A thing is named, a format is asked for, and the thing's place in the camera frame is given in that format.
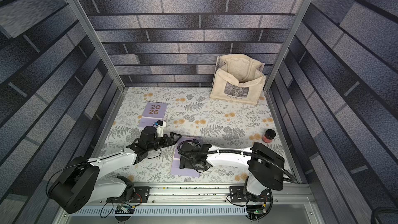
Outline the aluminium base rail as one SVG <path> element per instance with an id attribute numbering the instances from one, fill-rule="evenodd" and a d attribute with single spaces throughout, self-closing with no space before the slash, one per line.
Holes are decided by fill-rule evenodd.
<path id="1" fill-rule="evenodd" d="M 103 200 L 74 214 L 59 211 L 55 224 L 322 224 L 320 210 L 308 185 L 285 184 L 273 191 L 271 210 L 261 219 L 248 216 L 261 203 L 234 203 L 230 184 L 147 183 L 147 202 L 133 213 L 116 213 L 117 204 Z"/>

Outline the aluminium frame post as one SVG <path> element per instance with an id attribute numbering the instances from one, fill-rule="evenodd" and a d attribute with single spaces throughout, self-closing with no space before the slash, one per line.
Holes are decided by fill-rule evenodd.
<path id="1" fill-rule="evenodd" d="M 87 14 L 85 13 L 83 7 L 81 6 L 79 0 L 66 0 L 69 6 L 71 7 L 73 13 L 77 17 L 90 41 L 95 47 L 99 57 L 104 62 L 106 68 L 108 69 L 111 78 L 115 81 L 116 85 L 120 89 L 121 92 L 124 91 L 125 85 L 122 82 L 119 74 L 117 73 L 115 66 L 113 65 L 109 55 L 107 54 L 103 44 L 101 43 L 99 37 L 97 36 L 94 27 L 92 26 Z"/>
<path id="2" fill-rule="evenodd" d="M 288 48 L 290 47 L 292 40 L 297 32 L 297 30 L 300 27 L 300 24 L 309 8 L 310 3 L 312 2 L 312 0 L 302 0 L 296 14 L 295 17 L 293 19 L 292 22 L 292 26 L 289 29 L 288 35 L 286 40 L 283 42 L 282 47 L 280 48 L 280 51 L 277 55 L 277 58 L 273 64 L 271 73 L 268 75 L 266 83 L 265 83 L 265 87 L 264 87 L 264 93 L 265 95 L 267 95 L 267 93 L 269 92 L 273 81 L 275 80 L 276 74 L 280 68 L 280 65 L 283 61 L 283 59 L 287 56 L 288 54 Z"/>

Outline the green circuit board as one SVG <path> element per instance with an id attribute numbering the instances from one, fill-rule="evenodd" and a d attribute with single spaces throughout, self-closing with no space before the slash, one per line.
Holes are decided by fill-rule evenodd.
<path id="1" fill-rule="evenodd" d="M 246 207 L 247 215 L 263 215 L 266 214 L 266 205 L 249 205 Z"/>
<path id="2" fill-rule="evenodd" d="M 115 210 L 115 215 L 123 215 L 123 214 L 132 215 L 134 214 L 135 209 L 136 209 L 135 205 L 118 204 Z"/>

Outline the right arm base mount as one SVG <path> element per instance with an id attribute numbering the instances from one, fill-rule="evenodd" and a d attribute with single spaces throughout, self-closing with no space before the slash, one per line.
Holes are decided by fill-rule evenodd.
<path id="1" fill-rule="evenodd" d="M 269 189 L 265 189 L 260 193 L 260 195 L 255 196 L 253 194 L 247 193 L 243 186 L 230 186 L 228 200 L 232 203 L 264 203 L 269 202 L 271 197 L 271 191 Z"/>

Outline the red jar black lid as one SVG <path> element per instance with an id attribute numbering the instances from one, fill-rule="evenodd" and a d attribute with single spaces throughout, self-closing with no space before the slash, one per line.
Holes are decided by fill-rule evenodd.
<path id="1" fill-rule="evenodd" d="M 262 141 L 264 143 L 271 143 L 276 137 L 276 132 L 273 129 L 267 129 L 262 136 Z"/>

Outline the left green circuit board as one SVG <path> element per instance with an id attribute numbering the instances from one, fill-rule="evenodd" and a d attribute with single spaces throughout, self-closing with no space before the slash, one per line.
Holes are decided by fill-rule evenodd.
<path id="1" fill-rule="evenodd" d="M 136 209 L 135 205 L 118 204 L 115 210 L 115 215 L 123 215 L 123 214 L 132 215 L 134 214 L 135 209 Z"/>

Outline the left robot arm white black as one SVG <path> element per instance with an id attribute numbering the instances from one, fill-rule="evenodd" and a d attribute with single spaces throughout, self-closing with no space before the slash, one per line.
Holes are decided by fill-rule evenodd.
<path id="1" fill-rule="evenodd" d="M 147 126 L 131 145 L 103 157 L 85 159 L 77 157 L 57 173 L 54 183 L 46 185 L 46 195 L 72 214 L 87 203 L 106 199 L 112 204 L 128 204 L 139 194 L 134 184 L 124 176 L 104 180 L 103 177 L 124 167 L 140 163 L 150 151 L 175 145 L 182 136 L 171 132 L 163 134 L 161 126 Z"/>

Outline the cream canvas tote bag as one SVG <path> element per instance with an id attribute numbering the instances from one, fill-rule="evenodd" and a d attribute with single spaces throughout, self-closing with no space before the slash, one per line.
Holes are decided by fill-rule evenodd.
<path id="1" fill-rule="evenodd" d="M 257 105 L 266 81 L 264 67 L 264 63 L 247 55 L 219 56 L 210 99 Z"/>

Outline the right aluminium frame post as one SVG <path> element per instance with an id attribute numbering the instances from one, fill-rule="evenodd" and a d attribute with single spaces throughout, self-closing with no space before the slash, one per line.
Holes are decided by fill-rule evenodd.
<path id="1" fill-rule="evenodd" d="M 264 87 L 264 93 L 265 95 L 267 95 L 267 93 L 269 92 L 273 81 L 275 80 L 276 74 L 280 68 L 280 65 L 283 61 L 283 59 L 287 56 L 288 54 L 288 48 L 290 47 L 292 40 L 297 32 L 297 30 L 300 27 L 300 24 L 309 8 L 310 3 L 312 2 L 312 0 L 302 0 L 296 14 L 295 17 L 293 19 L 292 22 L 292 26 L 289 29 L 288 35 L 286 40 L 283 42 L 282 47 L 280 48 L 280 51 L 277 55 L 277 58 L 273 64 L 271 73 L 268 75 L 266 83 L 265 83 L 265 87 Z"/>

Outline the left aluminium frame post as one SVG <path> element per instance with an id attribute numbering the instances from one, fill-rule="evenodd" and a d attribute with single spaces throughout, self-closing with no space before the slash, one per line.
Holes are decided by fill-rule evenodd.
<path id="1" fill-rule="evenodd" d="M 115 66 L 113 65 L 109 55 L 107 54 L 103 44 L 101 43 L 99 37 L 97 36 L 94 27 L 92 26 L 87 14 L 85 13 L 83 7 L 81 6 L 79 0 L 66 0 L 69 6 L 71 7 L 73 13 L 77 17 L 90 41 L 95 47 L 99 57 L 104 62 L 106 68 L 108 69 L 111 78 L 115 81 L 116 85 L 120 89 L 121 92 L 124 91 L 125 85 L 122 82 L 119 74 L 117 73 Z"/>

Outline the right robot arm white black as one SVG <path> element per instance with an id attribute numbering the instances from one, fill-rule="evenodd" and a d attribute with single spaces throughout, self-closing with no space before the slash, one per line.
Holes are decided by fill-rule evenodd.
<path id="1" fill-rule="evenodd" d="M 245 190 L 248 194 L 259 196 L 266 189 L 283 189 L 285 160 L 261 143 L 244 149 L 226 149 L 183 141 L 176 149 L 184 163 L 197 171 L 203 172 L 219 166 L 247 170 L 249 173 Z"/>

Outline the floral patterned table mat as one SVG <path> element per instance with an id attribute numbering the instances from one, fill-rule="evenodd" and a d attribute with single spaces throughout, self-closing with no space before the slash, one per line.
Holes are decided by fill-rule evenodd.
<path id="1" fill-rule="evenodd" d="M 210 88 L 129 88 L 101 155 L 121 150 L 139 137 L 142 114 L 148 102 L 166 103 L 165 133 L 175 132 L 222 148 L 248 148 L 262 142 L 275 122 L 264 95 L 257 105 L 230 103 L 210 98 Z M 147 159 L 110 174 L 145 183 L 242 183 L 247 170 L 217 166 L 197 177 L 171 172 L 175 148 L 151 152 Z"/>

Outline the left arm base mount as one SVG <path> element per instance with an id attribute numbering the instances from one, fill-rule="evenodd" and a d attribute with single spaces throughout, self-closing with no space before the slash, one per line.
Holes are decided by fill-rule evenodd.
<path id="1" fill-rule="evenodd" d="M 107 203 L 142 204 L 147 203 L 150 187 L 134 187 L 126 189 L 120 197 L 107 198 Z"/>

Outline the purple 2026 calendar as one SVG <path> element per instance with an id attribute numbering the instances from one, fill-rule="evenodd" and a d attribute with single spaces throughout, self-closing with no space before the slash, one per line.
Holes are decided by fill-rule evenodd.
<path id="1" fill-rule="evenodd" d="M 171 165 L 171 175 L 198 178 L 200 176 L 200 173 L 198 173 L 194 169 L 181 169 L 180 168 L 181 157 L 180 157 L 180 154 L 178 153 L 177 146 L 181 142 L 188 141 L 188 140 L 197 140 L 199 142 L 202 142 L 202 139 L 200 137 L 196 137 L 196 136 L 183 136 L 179 141 L 177 141 L 177 143 L 175 145 L 173 161 L 172 161 L 172 165 Z"/>
<path id="2" fill-rule="evenodd" d="M 155 122 L 163 120 L 167 109 L 167 103 L 148 102 L 140 119 L 138 126 L 144 128 L 153 126 Z"/>

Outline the right green circuit board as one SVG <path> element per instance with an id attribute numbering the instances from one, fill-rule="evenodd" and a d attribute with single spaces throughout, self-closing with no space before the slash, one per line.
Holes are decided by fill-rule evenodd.
<path id="1" fill-rule="evenodd" d="M 247 215 L 263 215 L 266 214 L 266 205 L 249 205 L 246 207 Z"/>

